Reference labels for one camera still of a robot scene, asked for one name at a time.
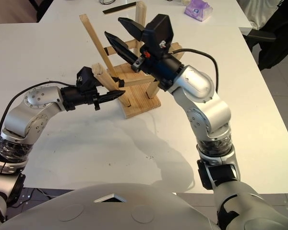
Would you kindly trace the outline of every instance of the tissue box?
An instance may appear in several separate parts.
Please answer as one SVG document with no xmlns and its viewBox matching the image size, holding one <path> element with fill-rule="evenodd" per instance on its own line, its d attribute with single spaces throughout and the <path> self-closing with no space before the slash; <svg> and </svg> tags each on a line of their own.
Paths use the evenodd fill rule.
<svg viewBox="0 0 288 230">
<path fill-rule="evenodd" d="M 204 2 L 202 0 L 192 0 L 186 7 L 184 13 L 202 22 L 211 15 L 212 7 L 208 4 L 208 2 Z"/>
</svg>

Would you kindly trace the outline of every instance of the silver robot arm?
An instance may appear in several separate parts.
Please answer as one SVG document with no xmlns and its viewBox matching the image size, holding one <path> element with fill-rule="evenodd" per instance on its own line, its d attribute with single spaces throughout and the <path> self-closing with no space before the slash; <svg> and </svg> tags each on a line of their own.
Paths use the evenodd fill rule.
<svg viewBox="0 0 288 230">
<path fill-rule="evenodd" d="M 184 109 L 197 139 L 199 174 L 213 189 L 222 230 L 288 230 L 288 218 L 267 204 L 240 172 L 230 137 L 230 110 L 212 80 L 186 66 L 168 90 Z"/>
<path fill-rule="evenodd" d="M 0 223 L 5 220 L 6 208 L 17 202 L 24 184 L 22 174 L 33 145 L 48 121 L 61 111 L 74 110 L 77 105 L 99 104 L 121 96 L 125 91 L 99 95 L 91 68 L 83 67 L 77 74 L 77 85 L 33 88 L 23 101 L 5 117 L 0 134 Z"/>
<path fill-rule="evenodd" d="M 34 88 L 6 116 L 0 135 L 0 222 L 7 204 L 17 201 L 23 187 L 22 174 L 28 155 L 47 122 L 65 111 L 60 89 L 56 86 Z"/>
<path fill-rule="evenodd" d="M 123 59 L 135 71 L 151 74 L 159 88 L 169 91 L 186 112 L 197 139 L 199 175 L 203 187 L 214 191 L 218 208 L 218 225 L 225 230 L 288 229 L 288 218 L 277 213 L 247 184 L 240 182 L 240 172 L 231 141 L 230 110 L 217 93 L 210 79 L 191 66 L 184 66 L 171 54 L 194 52 L 180 49 L 169 53 L 174 36 L 168 15 L 158 14 L 150 23 L 142 25 L 128 18 L 119 22 L 136 40 L 144 42 L 137 57 L 118 37 L 105 35 Z"/>
</svg>

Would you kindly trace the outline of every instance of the table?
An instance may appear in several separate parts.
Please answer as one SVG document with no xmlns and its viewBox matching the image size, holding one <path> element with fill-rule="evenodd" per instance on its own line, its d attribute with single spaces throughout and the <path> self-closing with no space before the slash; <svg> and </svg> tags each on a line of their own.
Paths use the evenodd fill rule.
<svg viewBox="0 0 288 230">
<path fill-rule="evenodd" d="M 86 13 L 89 18 L 102 17 L 103 10 L 120 6 L 135 0 L 116 0 L 111 5 L 101 5 L 97 0 L 54 0 L 41 23 L 52 22 L 76 22 L 80 14 Z M 146 23 L 151 21 L 158 13 L 168 14 L 175 23 L 184 28 L 197 28 L 207 25 L 228 25 L 240 28 L 244 35 L 247 35 L 252 26 L 236 0 L 208 0 L 213 7 L 213 14 L 204 22 L 197 21 L 184 14 L 185 6 L 179 1 L 166 0 L 143 0 L 147 5 Z M 130 17 L 134 19 L 135 10 L 129 8 L 123 11 L 107 15 L 107 19 L 116 20 L 118 17 Z"/>
<path fill-rule="evenodd" d="M 118 25 L 97 25 L 96 31 L 100 37 L 107 30 L 129 40 Z M 207 52 L 218 62 L 219 95 L 232 111 L 242 180 L 259 193 L 288 193 L 288 132 L 239 29 L 185 31 L 175 26 L 174 33 L 174 42 Z M 215 75 L 205 57 L 186 53 L 181 60 Z M 0 118 L 20 90 L 46 80 L 75 83 L 78 70 L 96 62 L 103 63 L 81 22 L 0 25 Z M 169 93 L 160 91 L 158 97 L 160 108 L 128 120 L 118 101 L 101 104 L 97 112 L 82 105 L 57 114 L 30 153 L 25 186 L 77 189 L 130 182 L 210 193 L 201 185 L 196 139 L 185 113 Z"/>
</svg>

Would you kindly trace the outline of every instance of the wooden frame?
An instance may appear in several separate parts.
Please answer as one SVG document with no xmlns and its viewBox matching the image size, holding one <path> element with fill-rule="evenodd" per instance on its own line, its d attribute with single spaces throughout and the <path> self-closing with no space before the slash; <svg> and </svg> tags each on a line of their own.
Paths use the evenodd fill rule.
<svg viewBox="0 0 288 230">
<path fill-rule="evenodd" d="M 136 3 L 135 15 L 135 21 L 145 26 L 146 5 L 142 1 Z M 118 77 L 125 81 L 124 87 L 120 89 L 125 90 L 126 92 L 119 97 L 125 117 L 133 117 L 161 106 L 161 102 L 156 96 L 159 91 L 158 81 L 154 81 L 155 79 L 152 76 L 145 75 L 142 71 L 135 73 L 128 63 L 114 67 L 108 56 L 116 54 L 116 51 L 111 46 L 103 48 L 86 14 L 80 15 L 80 20 L 108 68 L 108 70 L 105 70 L 100 63 L 93 64 L 92 70 L 94 76 L 109 91 L 119 89 L 112 77 Z M 140 47 L 143 45 L 142 42 L 134 39 L 127 41 L 126 44 L 129 49 L 133 49 L 136 56 L 140 56 Z M 178 48 L 181 48 L 181 46 L 178 43 L 174 43 L 171 45 L 170 52 Z M 183 53 L 175 55 L 177 59 L 180 59 Z"/>
</svg>

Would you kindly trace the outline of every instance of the floor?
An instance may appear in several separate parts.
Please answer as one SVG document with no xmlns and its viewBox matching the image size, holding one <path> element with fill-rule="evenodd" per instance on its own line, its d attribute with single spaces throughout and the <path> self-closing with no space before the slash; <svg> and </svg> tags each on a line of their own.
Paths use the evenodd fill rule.
<svg viewBox="0 0 288 230">
<path fill-rule="evenodd" d="M 259 51 L 259 46 L 254 47 L 253 56 L 256 61 Z M 288 130 L 288 56 L 272 69 L 264 69 L 262 75 Z M 47 193 L 47 197 L 37 189 L 24 188 L 19 201 L 14 205 L 19 205 L 19 207 L 8 208 L 7 218 L 10 219 L 23 211 L 49 200 L 49 198 L 54 198 L 69 191 L 70 190 L 43 189 L 42 192 Z M 212 221 L 217 222 L 213 195 L 186 193 L 177 195 L 209 217 Z M 288 217 L 288 194 L 265 194 L 263 197 L 278 212 Z"/>
</svg>

